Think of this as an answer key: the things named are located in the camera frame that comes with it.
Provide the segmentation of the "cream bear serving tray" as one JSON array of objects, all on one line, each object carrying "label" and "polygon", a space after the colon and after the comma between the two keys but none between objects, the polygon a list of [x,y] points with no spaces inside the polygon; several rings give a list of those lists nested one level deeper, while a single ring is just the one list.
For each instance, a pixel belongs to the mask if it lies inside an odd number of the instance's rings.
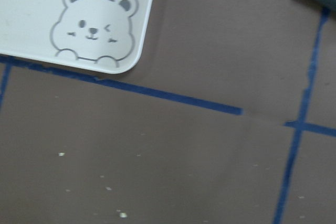
[{"label": "cream bear serving tray", "polygon": [[139,61],[152,0],[1,0],[1,53],[119,74]]}]

